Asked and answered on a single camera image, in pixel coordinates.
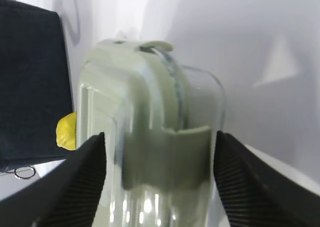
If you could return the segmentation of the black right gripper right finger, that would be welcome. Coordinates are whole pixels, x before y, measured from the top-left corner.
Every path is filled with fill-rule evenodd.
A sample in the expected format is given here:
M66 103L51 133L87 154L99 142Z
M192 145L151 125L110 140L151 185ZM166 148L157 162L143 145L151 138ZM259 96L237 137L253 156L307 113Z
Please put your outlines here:
M218 131L213 175L232 227L318 227L320 197Z

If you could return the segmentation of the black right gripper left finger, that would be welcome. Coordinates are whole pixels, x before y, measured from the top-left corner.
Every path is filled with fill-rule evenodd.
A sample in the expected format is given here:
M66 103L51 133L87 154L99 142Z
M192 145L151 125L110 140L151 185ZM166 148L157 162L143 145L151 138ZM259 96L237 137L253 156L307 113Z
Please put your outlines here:
M2 200L0 225L90 227L105 178L105 135L101 132L45 177Z

